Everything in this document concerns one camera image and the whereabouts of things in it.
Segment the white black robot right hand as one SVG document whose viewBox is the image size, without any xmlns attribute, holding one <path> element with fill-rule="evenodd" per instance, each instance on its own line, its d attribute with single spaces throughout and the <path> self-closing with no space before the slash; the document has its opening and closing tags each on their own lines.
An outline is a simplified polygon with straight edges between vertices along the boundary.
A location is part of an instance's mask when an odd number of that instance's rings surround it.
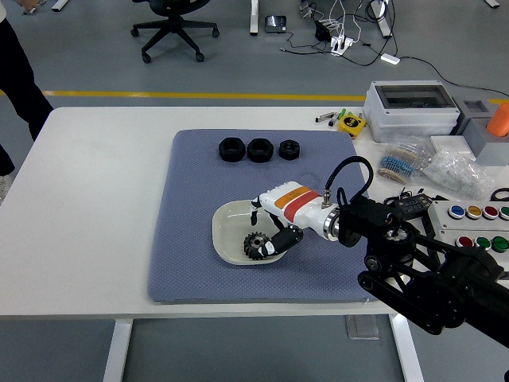
<svg viewBox="0 0 509 382">
<path fill-rule="evenodd" d="M 272 237 L 261 232 L 247 235 L 243 246 L 250 259 L 262 260 L 289 250 L 303 239 L 305 228 L 311 228 L 326 240 L 337 240 L 340 210 L 330 201 L 329 194 L 321 196 L 306 186 L 289 181 L 251 201 L 253 226 L 258 222 L 259 209 L 269 214 L 278 232 Z"/>
</svg>

